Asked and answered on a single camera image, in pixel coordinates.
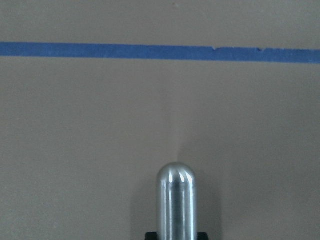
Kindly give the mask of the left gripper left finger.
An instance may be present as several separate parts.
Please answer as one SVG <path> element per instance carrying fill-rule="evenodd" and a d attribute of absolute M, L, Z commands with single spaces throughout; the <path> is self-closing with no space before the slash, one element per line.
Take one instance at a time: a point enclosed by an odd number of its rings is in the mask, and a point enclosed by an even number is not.
<path fill-rule="evenodd" d="M 157 232 L 146 232 L 145 233 L 145 240 L 157 240 L 158 235 Z"/>

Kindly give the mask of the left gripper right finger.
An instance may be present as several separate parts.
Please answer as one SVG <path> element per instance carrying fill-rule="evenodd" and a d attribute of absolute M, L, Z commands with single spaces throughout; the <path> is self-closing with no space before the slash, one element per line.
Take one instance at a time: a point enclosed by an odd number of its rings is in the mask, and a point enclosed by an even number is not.
<path fill-rule="evenodd" d="M 206 232 L 198 232 L 197 240 L 209 240 L 209 236 Z"/>

